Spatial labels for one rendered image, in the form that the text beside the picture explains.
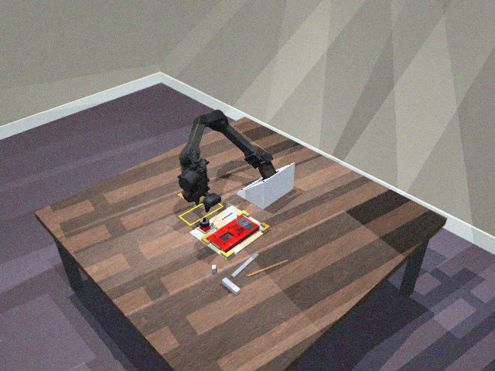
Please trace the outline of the grey flat bar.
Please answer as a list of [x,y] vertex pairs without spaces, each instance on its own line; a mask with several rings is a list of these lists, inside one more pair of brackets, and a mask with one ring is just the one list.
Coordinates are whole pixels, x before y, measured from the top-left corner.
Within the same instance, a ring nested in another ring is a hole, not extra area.
[[250,257],[244,264],[242,264],[232,275],[231,277],[235,278],[236,276],[239,275],[240,272],[242,272],[250,263],[252,263],[256,258],[258,257],[258,254],[254,254],[252,257]]

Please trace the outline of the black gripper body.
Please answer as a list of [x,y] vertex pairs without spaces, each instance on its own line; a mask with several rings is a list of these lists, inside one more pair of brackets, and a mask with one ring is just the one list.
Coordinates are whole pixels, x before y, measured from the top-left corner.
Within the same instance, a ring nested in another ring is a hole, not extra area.
[[203,181],[199,181],[197,184],[195,184],[195,186],[199,186],[200,189],[201,189],[201,192],[202,192],[202,196],[204,196],[205,198],[203,199],[203,202],[206,206],[208,207],[212,207],[212,206],[215,206],[216,204],[218,203],[221,203],[221,197],[219,195],[217,195],[216,193],[208,193],[208,191],[210,190],[210,187],[208,186],[208,182],[210,181],[210,179],[205,179]]

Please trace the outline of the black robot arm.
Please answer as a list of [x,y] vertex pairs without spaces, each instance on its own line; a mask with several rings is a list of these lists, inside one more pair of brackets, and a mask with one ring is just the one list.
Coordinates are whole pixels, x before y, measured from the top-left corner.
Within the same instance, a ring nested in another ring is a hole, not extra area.
[[273,160],[272,155],[262,148],[249,143],[241,134],[229,125],[226,115],[221,110],[215,110],[209,114],[200,115],[194,119],[188,142],[179,154],[182,174],[177,177],[179,179],[179,186],[183,189],[181,192],[183,198],[188,203],[195,202],[199,197],[202,197],[200,187],[195,186],[195,184],[207,179],[207,164],[209,162],[204,158],[199,160],[200,140],[205,127],[221,132],[242,150],[245,156],[244,160],[248,162],[249,165],[259,169],[263,178],[262,180],[270,178],[279,172],[275,171],[275,168],[271,163]]

